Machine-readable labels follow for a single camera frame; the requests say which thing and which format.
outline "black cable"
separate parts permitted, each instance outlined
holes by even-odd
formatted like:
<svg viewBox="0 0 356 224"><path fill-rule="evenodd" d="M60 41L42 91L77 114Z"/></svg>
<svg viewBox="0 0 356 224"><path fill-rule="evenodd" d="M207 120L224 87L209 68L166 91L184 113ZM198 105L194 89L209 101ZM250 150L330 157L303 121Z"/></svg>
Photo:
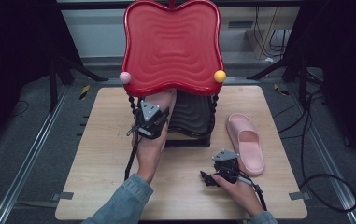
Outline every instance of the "black cable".
<svg viewBox="0 0 356 224"><path fill-rule="evenodd" d="M26 112L26 110L28 110L28 108L29 108L29 103L28 103L27 101L18 101L18 103L19 103L19 102L26 103L26 108L24 108L23 111L20 112L20 113L10 115L10 117L17 117L17 116L19 116L19 115L22 115L24 112Z"/></svg>
<svg viewBox="0 0 356 224"><path fill-rule="evenodd" d="M276 37L276 41L278 42L278 36L276 35L278 33L278 30L274 30L273 34L271 34L271 38L270 41L268 42L268 46L270 47L271 50L276 51L276 52L283 52L285 50L283 50L283 48L285 47L285 37L282 40L282 44L281 45L273 45L271 44L273 37Z"/></svg>
<svg viewBox="0 0 356 224"><path fill-rule="evenodd" d="M296 124L298 124L300 122L300 120L304 117L304 115L306 114L306 111L304 111L302 113L302 115L300 116L299 119L297 119L293 124L289 125L288 127L282 129L281 131L278 131L278 133L283 133L283 132L286 132L288 131L290 128L294 127Z"/></svg>
<svg viewBox="0 0 356 224"><path fill-rule="evenodd" d="M260 201L260 204L262 205L262 208L264 209L264 211L267 211L267 205L265 204L265 199L263 197L263 191L260 189L260 186L255 184L253 182L253 180L251 180L251 178L243 171L241 170L233 170L233 169L230 169L230 168L227 168L227 167L221 167L222 170L226 170L226 171L229 171L229 172L232 172L236 175L239 175L245 179L247 179L248 181L250 181L250 185L254 188L254 191L256 192L257 196L259 197L259 201Z"/></svg>
<svg viewBox="0 0 356 224"><path fill-rule="evenodd" d="M282 36L282 46L280 48L282 53L280 54L280 57L279 57L281 60L282 60L283 55L285 54L285 37L286 37L286 30L283 31L283 36Z"/></svg>
<svg viewBox="0 0 356 224"><path fill-rule="evenodd" d="M305 132L305 135L308 133L308 131L311 129L311 126L312 126L312 118L311 118L311 123L309 123L308 125L308 128L306 128L306 132ZM297 137L302 137L303 135L302 134L299 134L299 135L296 135L296 136L288 136L288 137L281 137L280 139L283 140L283 139L292 139L292 138L297 138Z"/></svg>
<svg viewBox="0 0 356 224"><path fill-rule="evenodd" d="M277 112L277 114L273 116L273 119L275 119L277 116L281 115L283 112L288 111L289 109L294 108L295 106L297 106L297 104L291 105L291 106L289 106L288 108L285 108L285 109L283 109L282 111Z"/></svg>
<svg viewBox="0 0 356 224"><path fill-rule="evenodd" d="M329 175L329 174L317 174L317 175L312 175L310 177L306 177L306 171L305 171L305 167L304 167L304 142L305 142L305 130L306 130L306 125L309 121L309 118L310 118L310 106L311 106L311 102L312 102L312 97L314 96L315 94L311 94L307 101L306 101L306 104L305 104L305 112L307 112L307 115L306 115L306 122L305 122L305 125L304 125L304 129L303 129L303 134L302 134L302 141L301 141L301 156L300 156L300 162L301 162L301 168L302 168L302 176L303 176L303 183L299 186L299 189L301 189L303 186L307 186L309 191L318 199L320 200L321 203L323 203L324 205L326 205L327 207L331 208L332 210L336 211L336 212L340 212L340 213L348 213L348 212L352 212L353 210L356 209L356 193L353 189L353 187L347 183L345 180L343 180L342 178L338 177L338 176L335 176L335 175ZM334 207L332 205L330 205L329 203L325 202L321 196L319 196L315 190L313 190L309 185L308 185L308 182L310 182L311 180L315 179L315 178L319 178L319 177L324 177L324 176L327 176L327 177L330 177L330 178L334 178L334 179L337 179L338 181L344 183L344 185L346 185L349 190L351 191L354 199L355 199L355 203L354 205L349 208L349 209L341 209L341 208L338 208L338 207Z"/></svg>
<svg viewBox="0 0 356 224"><path fill-rule="evenodd" d="M132 164L134 163L134 158L135 158L135 155L136 155L136 152L137 152L137 149L139 147L139 142L140 140L142 140L142 138L139 140L139 132L137 131L137 114L140 113L141 110L137 109L136 112L135 112L135 115L134 115L134 126L130 129L130 131L128 131L127 133L127 136L129 136L132 132L134 132L134 135L135 135L135 143L134 143L134 146L132 147L132 151L131 151L131 155L129 157L129 161L128 161L128 164L125 168L125 177L124 177L124 180L127 180L128 177L129 177L129 174L130 174L130 171L131 171L131 167L132 167Z"/></svg>
<svg viewBox="0 0 356 224"><path fill-rule="evenodd" d="M265 47L265 43L263 41L262 33L260 31L260 26L259 26L259 23L258 23L258 19L259 19L259 7L256 7L255 22L254 22L254 26L253 26L253 35L254 35L254 38L255 38L257 44L260 46L260 49L262 50L262 53L267 57L278 57L278 56L281 56L280 54L271 54L271 53L267 52L266 47ZM256 36L256 27L257 27L257 30L258 30L258 32L260 34L260 38L262 40L261 42L259 41L259 39Z"/></svg>

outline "wooden table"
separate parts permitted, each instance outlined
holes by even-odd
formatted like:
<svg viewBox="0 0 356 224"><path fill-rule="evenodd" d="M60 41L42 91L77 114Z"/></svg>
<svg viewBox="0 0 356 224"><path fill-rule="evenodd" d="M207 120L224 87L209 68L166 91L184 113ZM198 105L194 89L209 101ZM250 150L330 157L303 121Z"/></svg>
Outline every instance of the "wooden table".
<svg viewBox="0 0 356 224"><path fill-rule="evenodd" d="M212 156L223 148L233 149L225 121L237 112L251 118L261 138L265 171L253 181L262 188L268 210L276 218L306 217L303 200L292 201L289 196L299 189L262 89L224 86L219 97L210 147L164 149L151 183L154 194L142 219L249 218L222 188L206 187L200 176L200 171L214 172ZM90 217L123 182L132 150L131 136L126 136L131 123L133 115L124 89L101 89L64 186L64 192L74 196L60 200L55 213L58 219ZM135 161L131 173L136 170Z"/></svg>

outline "gray floor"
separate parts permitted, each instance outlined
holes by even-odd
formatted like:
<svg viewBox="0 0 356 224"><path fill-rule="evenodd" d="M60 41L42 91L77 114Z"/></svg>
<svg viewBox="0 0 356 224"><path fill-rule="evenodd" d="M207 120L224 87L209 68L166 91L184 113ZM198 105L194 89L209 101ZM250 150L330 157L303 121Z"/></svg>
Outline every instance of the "gray floor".
<svg viewBox="0 0 356 224"><path fill-rule="evenodd" d="M245 77L252 76L264 69L269 63L253 58L251 49L242 31L234 31L221 35L221 49L226 63L228 77L234 77L234 84L259 85L262 87L270 111L275 116L278 130L282 130L294 123L301 115L300 107L295 100L296 83L284 83L281 79L283 68L262 78L260 81L249 81ZM120 68L114 66L88 65L88 69L102 77L117 77ZM96 83L82 74L73 71L75 82L72 86L62 87L59 92L66 91L64 103L60 113L53 123L46 141L42 145L36 162L25 179L25 183L19 193L17 201L6 223L79 223L79 221L59 221L55 218L55 208L42 206L28 206L25 202L52 202L52 195L63 190L70 166L75 157L80 135L85 127L85 116L89 116L96 93L100 88L110 86ZM79 100L82 88L89 84L90 90L84 100ZM274 89L278 84L281 91L288 91L290 95L283 95ZM309 91L313 92L318 87L308 84ZM325 147L333 160L336 170L346 179L356 191L356 149L346 147L344 135L340 132L331 114L328 105L322 103L322 95L311 105L312 125L311 131L306 133L304 143L304 163L306 175L325 173L330 168L325 163L324 155L320 147ZM26 85L21 91L21 100L11 113L11 118L0 131L0 202L7 194L7 190L19 172L32 144L36 140L37 133L49 115L50 92L48 78L44 77ZM297 183L303 182L301 169L301 138L300 135L304 123L301 121L287 132L281 133L283 146L291 163ZM312 135L319 134L320 139L314 139ZM322 199L333 206L340 206L339 189L329 179L317 179L311 183L311 187ZM306 200L308 216L303 220L279 220L280 223L356 223L353 214L337 213L326 207L318 199L312 197Z"/></svg>

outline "human arm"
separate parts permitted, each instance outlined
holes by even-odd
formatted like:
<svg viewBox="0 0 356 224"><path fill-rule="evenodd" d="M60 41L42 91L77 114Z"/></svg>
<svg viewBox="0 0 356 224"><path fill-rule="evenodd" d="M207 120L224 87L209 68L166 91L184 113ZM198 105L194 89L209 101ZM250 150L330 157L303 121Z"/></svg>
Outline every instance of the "human arm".
<svg viewBox="0 0 356 224"><path fill-rule="evenodd" d="M149 201L153 190L150 186L154 177L164 142L167 136L165 125L159 138L141 139L136 152L139 163L137 174L131 175L117 188L110 200L84 224L93 223L137 223L143 208Z"/></svg>
<svg viewBox="0 0 356 224"><path fill-rule="evenodd" d="M238 160L238 164L239 169L245 172L245 165L242 160ZM277 223L271 213L264 211L253 186L242 181L236 181L232 184L219 175L212 175L212 178L250 215L250 223Z"/></svg>

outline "human hand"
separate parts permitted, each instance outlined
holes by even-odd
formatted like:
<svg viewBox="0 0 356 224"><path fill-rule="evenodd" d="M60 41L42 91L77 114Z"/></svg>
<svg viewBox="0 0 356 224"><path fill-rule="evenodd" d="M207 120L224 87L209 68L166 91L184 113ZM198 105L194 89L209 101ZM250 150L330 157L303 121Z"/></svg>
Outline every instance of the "human hand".
<svg viewBox="0 0 356 224"><path fill-rule="evenodd" d="M242 160L238 159L239 169L246 171ZM262 205L257 198L253 186L237 180L234 184L228 182L219 175L212 175L212 178L225 189L230 196L241 206L251 217L258 215L264 211Z"/></svg>
<svg viewBox="0 0 356 224"><path fill-rule="evenodd" d="M168 125L166 123L161 130L160 137L156 139L139 137L139 146L136 152L137 161L139 162L137 174L149 184L155 175L158 161L160 160L161 152L164 149L167 136Z"/></svg>

